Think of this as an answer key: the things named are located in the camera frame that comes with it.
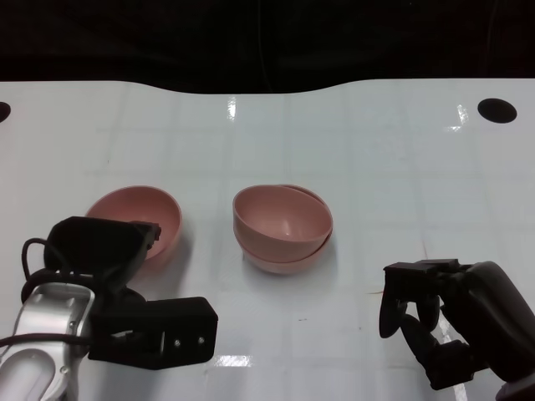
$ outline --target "stacked bowls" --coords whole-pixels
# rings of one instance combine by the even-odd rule
[[[245,257],[278,274],[312,266],[333,232],[325,202],[295,185],[256,185],[238,192],[233,204],[234,235]]]

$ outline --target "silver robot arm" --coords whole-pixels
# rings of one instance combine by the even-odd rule
[[[0,357],[0,400],[78,399],[78,366],[88,348],[63,341],[39,341],[38,337],[70,335],[89,340],[88,315],[93,303],[94,293],[76,284],[49,282],[33,290],[20,309],[13,331],[13,338],[21,342],[7,347]],[[39,333],[35,341],[33,333]]]

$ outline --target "table surface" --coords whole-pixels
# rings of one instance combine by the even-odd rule
[[[127,185],[167,190],[184,231],[170,268],[137,277],[149,299],[202,296],[219,315],[209,363],[160,372],[85,359],[81,401],[488,401],[492,372],[439,392],[398,332],[378,334],[383,267],[492,260],[535,295],[533,80],[365,81],[305,94],[179,94],[121,82],[1,83],[0,336],[20,306],[20,251]],[[518,117],[493,124],[478,103]],[[293,277],[243,260],[232,198],[293,183],[328,203],[334,235]],[[30,252],[34,270],[42,249]],[[457,335],[441,319],[435,335]]]

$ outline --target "black hole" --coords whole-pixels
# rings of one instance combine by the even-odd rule
[[[3,122],[11,114],[11,107],[9,104],[0,102],[0,123]]]
[[[484,119],[493,123],[510,123],[517,117],[517,110],[512,104],[501,99],[485,99],[477,105],[477,111]]]

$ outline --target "bowl rim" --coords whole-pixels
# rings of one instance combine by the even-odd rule
[[[109,196],[112,196],[114,195],[115,193],[117,192],[121,192],[123,190],[133,190],[133,189],[146,189],[146,190],[154,190],[156,192],[160,192],[161,194],[167,196],[169,199],[172,200],[173,204],[176,206],[176,209],[178,210],[178,226],[176,227],[176,230],[175,230],[175,234],[174,236],[165,244],[165,246],[163,246],[157,253],[155,253],[154,255],[151,255],[150,257],[147,257],[145,259],[145,261],[149,261],[150,259],[154,258],[154,257],[157,257],[159,256],[161,253],[165,252],[167,250],[167,248],[169,246],[172,246],[173,242],[176,241],[176,238],[180,235],[180,232],[181,232],[181,227],[182,227],[182,209],[180,207],[180,205],[178,204],[178,202],[176,201],[175,197],[173,195],[171,195],[169,192],[167,192],[166,190],[162,190],[160,188],[156,188],[155,186],[150,186],[150,185],[129,185],[129,186],[125,186],[123,188],[119,188],[117,190],[112,190],[111,192],[109,192],[108,194],[106,195],[103,195],[101,196],[86,212],[85,212],[85,216],[86,217],[90,217],[89,214],[91,213],[91,211],[101,202],[103,201],[105,198],[109,197]]]
[[[321,199],[318,194],[316,194],[315,192],[312,192],[308,188],[304,188],[302,186],[294,185],[294,184],[278,184],[278,186],[284,186],[286,188],[291,188],[292,190],[298,190],[299,192],[303,192],[305,195],[312,196],[316,201],[323,204],[330,213],[329,207],[327,206],[325,201]]]
[[[325,238],[325,241],[321,244],[321,246],[316,250],[314,251],[313,253],[311,253],[310,255],[304,257],[303,259],[299,259],[298,261],[267,261],[265,260],[264,258],[260,257],[260,256],[257,256],[255,255],[254,253],[252,253],[251,251],[249,251],[247,249],[246,246],[244,246],[240,240],[238,239],[237,235],[236,235],[236,232],[234,231],[234,237],[236,238],[236,241],[237,241],[237,244],[242,248],[242,251],[245,251],[246,253],[248,253],[249,255],[251,255],[252,257],[256,257],[259,261],[263,261],[264,263],[269,263],[269,264],[272,264],[272,265],[277,265],[277,266],[284,266],[284,265],[292,265],[294,263],[299,263],[301,261],[306,261],[307,259],[309,259],[310,257],[312,257],[313,255],[315,255],[316,253],[318,253],[319,251],[321,251],[326,245],[327,245],[327,242],[329,242],[331,236],[333,235],[333,230],[330,231],[330,233],[327,235],[327,237]]]
[[[331,215],[331,212],[329,210],[329,208],[327,207],[327,204],[325,204],[324,202],[321,202],[319,201],[318,199],[314,198],[313,196],[307,194],[306,192],[303,192],[302,190],[296,190],[295,188],[292,188],[290,186],[286,186],[284,184],[275,184],[275,185],[252,185],[252,186],[248,186],[247,188],[243,188],[242,190],[240,190],[235,196],[234,196],[234,199],[232,200],[232,214],[234,215],[235,218],[237,218],[243,225],[245,225],[247,228],[249,228],[250,230],[253,230],[254,232],[256,232],[257,234],[260,234],[261,236],[265,236],[266,238],[269,238],[270,240],[275,240],[275,241],[281,241],[281,242],[286,242],[286,243],[292,243],[292,244],[309,244],[311,242],[316,242],[317,240],[320,240],[322,238],[326,239],[327,236],[325,234],[322,234],[320,236],[316,236],[314,238],[311,238],[309,240],[306,240],[306,241],[298,241],[298,240],[284,240],[284,239],[281,239],[281,238],[277,238],[275,236],[270,236],[268,234],[264,234],[263,232],[260,232],[258,230],[256,230],[255,228],[251,227],[249,224],[247,224],[246,221],[244,221],[242,219],[242,217],[239,215],[239,213],[237,212],[236,210],[236,199],[238,198],[239,195],[242,194],[242,192],[246,191],[246,190],[251,190],[253,188],[260,188],[260,187],[275,187],[275,188],[282,188],[284,190],[289,190],[289,191],[293,191],[293,192],[298,192],[299,194],[301,195],[304,195],[304,196],[307,196],[308,198],[312,199],[314,202],[318,203],[319,205],[321,205],[322,209],[324,209],[326,212],[327,212],[327,215],[329,216],[329,220],[330,220],[330,228],[329,228],[329,232],[327,233],[327,236],[329,236],[329,234],[333,231],[333,216]]]

